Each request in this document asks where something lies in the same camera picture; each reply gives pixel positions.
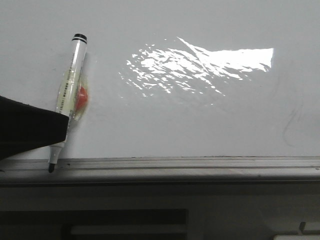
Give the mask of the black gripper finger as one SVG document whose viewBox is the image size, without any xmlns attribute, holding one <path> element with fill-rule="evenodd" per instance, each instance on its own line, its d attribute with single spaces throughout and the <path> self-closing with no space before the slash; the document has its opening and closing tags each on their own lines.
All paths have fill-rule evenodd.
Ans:
<svg viewBox="0 0 320 240">
<path fill-rule="evenodd" d="M 66 139 L 69 117 L 0 97 L 0 159 Z"/>
</svg>

